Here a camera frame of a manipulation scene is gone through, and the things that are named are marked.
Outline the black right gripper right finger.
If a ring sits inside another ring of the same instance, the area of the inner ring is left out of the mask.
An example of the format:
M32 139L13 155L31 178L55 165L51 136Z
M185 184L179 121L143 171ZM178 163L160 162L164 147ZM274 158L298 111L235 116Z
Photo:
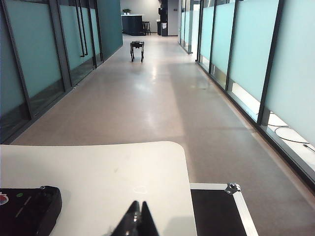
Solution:
M139 236L159 236L151 212L146 201L142 203L141 220L138 224Z

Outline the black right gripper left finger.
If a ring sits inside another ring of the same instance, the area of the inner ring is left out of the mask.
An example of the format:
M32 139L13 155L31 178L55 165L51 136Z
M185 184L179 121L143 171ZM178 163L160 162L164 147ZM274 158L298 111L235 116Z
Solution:
M112 236L138 236L138 225L141 221L140 205L133 201L126 213L123 215Z

